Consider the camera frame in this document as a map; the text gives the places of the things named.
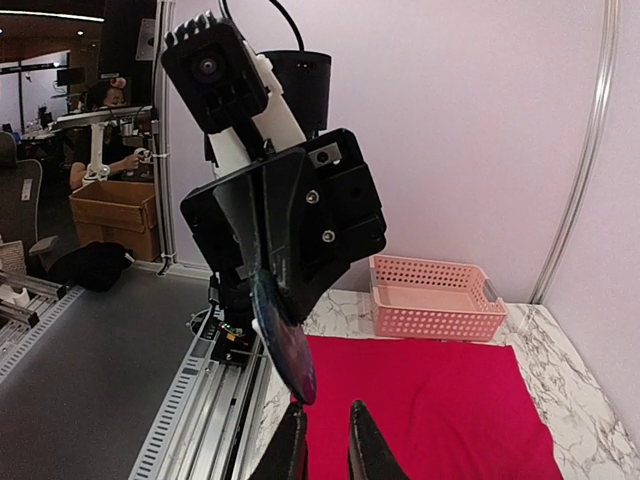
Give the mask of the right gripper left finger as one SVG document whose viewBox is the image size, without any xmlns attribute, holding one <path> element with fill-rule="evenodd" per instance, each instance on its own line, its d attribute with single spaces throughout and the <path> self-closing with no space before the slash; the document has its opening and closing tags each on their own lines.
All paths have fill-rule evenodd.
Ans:
<svg viewBox="0 0 640 480">
<path fill-rule="evenodd" d="M 307 415 L 303 404 L 290 404 L 250 480 L 308 478 Z"/>
</svg>

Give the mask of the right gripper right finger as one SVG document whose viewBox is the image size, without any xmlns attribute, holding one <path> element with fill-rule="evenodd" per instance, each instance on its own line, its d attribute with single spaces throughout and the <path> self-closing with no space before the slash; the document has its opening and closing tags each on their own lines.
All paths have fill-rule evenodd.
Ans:
<svg viewBox="0 0 640 480">
<path fill-rule="evenodd" d="M 409 479 L 361 400 L 350 409 L 348 475 L 351 480 Z"/>
</svg>

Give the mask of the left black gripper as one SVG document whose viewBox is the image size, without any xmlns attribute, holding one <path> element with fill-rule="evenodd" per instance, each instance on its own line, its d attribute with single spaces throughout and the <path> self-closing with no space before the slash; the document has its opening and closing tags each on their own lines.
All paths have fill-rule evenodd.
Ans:
<svg viewBox="0 0 640 480">
<path fill-rule="evenodd" d="M 180 210 L 212 270 L 271 273 L 290 323 L 304 322 L 352 263 L 386 246 L 373 176 L 347 129 L 197 188 Z"/>
</svg>

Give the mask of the red t-shirt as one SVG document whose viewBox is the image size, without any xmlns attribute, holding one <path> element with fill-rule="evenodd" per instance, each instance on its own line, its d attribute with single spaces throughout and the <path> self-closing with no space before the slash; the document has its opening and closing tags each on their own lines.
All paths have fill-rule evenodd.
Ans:
<svg viewBox="0 0 640 480">
<path fill-rule="evenodd" d="M 411 479 L 559 479 L 554 443 L 511 347 L 312 336 L 309 476 L 345 479 L 361 400 Z"/>
</svg>

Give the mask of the blue round brooch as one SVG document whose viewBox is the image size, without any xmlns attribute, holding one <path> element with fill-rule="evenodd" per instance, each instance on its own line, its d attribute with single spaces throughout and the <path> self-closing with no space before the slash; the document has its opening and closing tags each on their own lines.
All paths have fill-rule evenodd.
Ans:
<svg viewBox="0 0 640 480">
<path fill-rule="evenodd" d="M 254 330 L 293 397 L 305 405 L 317 398 L 317 380 L 308 339 L 301 325 L 293 325 L 270 272 L 260 269 L 250 278 Z"/>
</svg>

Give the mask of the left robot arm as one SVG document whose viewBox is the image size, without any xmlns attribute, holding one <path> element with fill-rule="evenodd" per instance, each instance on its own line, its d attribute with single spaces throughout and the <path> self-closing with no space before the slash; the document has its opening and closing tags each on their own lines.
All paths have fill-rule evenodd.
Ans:
<svg viewBox="0 0 640 480">
<path fill-rule="evenodd" d="M 352 263 L 386 244 L 355 135 L 307 139 L 264 55 L 206 49 L 163 65 L 226 167 L 181 202 L 195 243 L 231 287 L 240 268 L 264 274 L 284 320 L 303 323 Z"/>
</svg>

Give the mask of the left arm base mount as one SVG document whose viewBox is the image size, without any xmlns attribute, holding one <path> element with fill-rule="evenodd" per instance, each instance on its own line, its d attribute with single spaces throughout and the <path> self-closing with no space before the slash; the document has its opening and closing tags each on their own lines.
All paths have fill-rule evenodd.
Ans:
<svg viewBox="0 0 640 480">
<path fill-rule="evenodd" d="M 209 306 L 192 316 L 192 333 L 213 345 L 210 359 L 223 365 L 244 367 L 251 356 L 256 333 L 247 278 L 236 270 L 223 270 L 209 278 Z"/>
</svg>

